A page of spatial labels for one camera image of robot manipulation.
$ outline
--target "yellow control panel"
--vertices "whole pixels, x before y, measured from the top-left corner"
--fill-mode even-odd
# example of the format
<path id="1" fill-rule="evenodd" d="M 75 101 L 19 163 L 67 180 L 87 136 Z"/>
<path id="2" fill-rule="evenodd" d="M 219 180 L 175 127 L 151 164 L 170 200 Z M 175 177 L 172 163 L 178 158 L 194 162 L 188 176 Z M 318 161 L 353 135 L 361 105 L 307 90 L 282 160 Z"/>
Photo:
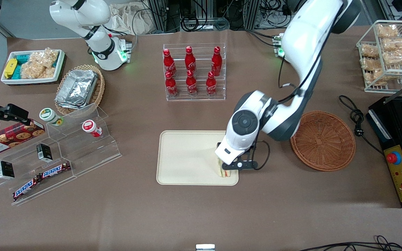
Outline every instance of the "yellow control panel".
<path id="1" fill-rule="evenodd" d="M 399 200 L 402 202 L 402 151 L 399 145 L 384 150 Z"/>

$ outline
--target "small black box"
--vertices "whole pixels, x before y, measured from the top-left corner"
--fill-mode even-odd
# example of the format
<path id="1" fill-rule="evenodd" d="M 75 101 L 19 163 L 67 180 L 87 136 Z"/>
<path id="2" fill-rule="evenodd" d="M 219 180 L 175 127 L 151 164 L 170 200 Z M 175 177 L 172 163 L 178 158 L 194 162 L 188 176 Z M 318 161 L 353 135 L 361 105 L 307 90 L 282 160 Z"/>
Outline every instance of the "small black box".
<path id="1" fill-rule="evenodd" d="M 52 161 L 51 148 L 44 144 L 37 145 L 38 159 L 44 162 Z"/>
<path id="2" fill-rule="evenodd" d="M 11 180 L 15 178 L 15 173 L 13 172 L 12 164 L 5 161 L 0 161 L 0 178 L 6 180 Z"/>

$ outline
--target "white tray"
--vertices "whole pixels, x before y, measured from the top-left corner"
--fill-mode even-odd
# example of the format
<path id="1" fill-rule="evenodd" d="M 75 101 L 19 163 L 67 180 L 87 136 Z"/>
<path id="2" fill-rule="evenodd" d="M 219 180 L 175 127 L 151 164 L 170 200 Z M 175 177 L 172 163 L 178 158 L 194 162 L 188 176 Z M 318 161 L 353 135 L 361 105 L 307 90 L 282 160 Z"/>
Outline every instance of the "white tray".
<path id="1" fill-rule="evenodd" d="M 159 140 L 156 180 L 161 185 L 233 186 L 238 170 L 221 177 L 217 143 L 225 131 L 164 131 Z"/>
<path id="2" fill-rule="evenodd" d="M 4 76 L 4 71 L 1 75 L 1 82 L 7 85 L 35 85 L 35 84 L 46 84 L 50 82 L 55 82 L 59 79 L 60 72 L 62 69 L 63 61 L 64 61 L 64 56 L 65 53 L 62 50 L 57 50 L 59 51 L 59 56 L 57 59 L 57 65 L 55 66 L 55 72 L 54 76 L 51 78 L 34 78 L 34 79 L 7 79 Z M 18 55 L 25 55 L 25 54 L 31 54 L 32 52 L 37 52 L 37 51 L 14 51 L 11 52 L 7 58 L 6 63 L 4 64 L 3 68 L 6 67 L 8 61 L 10 59 L 15 58 Z"/>

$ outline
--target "red button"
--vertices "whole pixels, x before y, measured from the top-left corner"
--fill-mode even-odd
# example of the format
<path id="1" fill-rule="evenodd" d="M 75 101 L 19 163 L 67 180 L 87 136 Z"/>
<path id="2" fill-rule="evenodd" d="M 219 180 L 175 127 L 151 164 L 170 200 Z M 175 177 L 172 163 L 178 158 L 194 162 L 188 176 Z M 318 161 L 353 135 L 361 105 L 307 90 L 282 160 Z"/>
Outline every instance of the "red button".
<path id="1" fill-rule="evenodd" d="M 389 154 L 387 155 L 387 161 L 388 161 L 389 163 L 394 164 L 394 163 L 396 163 L 396 162 L 398 161 L 398 157 L 396 156 L 396 154 L 389 153 Z"/>

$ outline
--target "aluminum foil container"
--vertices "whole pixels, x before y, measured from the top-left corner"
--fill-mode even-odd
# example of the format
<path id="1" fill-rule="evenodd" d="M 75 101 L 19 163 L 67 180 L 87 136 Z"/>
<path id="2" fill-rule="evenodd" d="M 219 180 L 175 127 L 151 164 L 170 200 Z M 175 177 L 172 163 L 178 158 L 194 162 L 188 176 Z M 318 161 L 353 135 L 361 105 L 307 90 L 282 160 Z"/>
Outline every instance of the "aluminum foil container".
<path id="1" fill-rule="evenodd" d="M 65 78 L 55 101 L 62 107 L 73 109 L 88 105 L 97 78 L 97 73 L 92 70 L 72 70 Z"/>

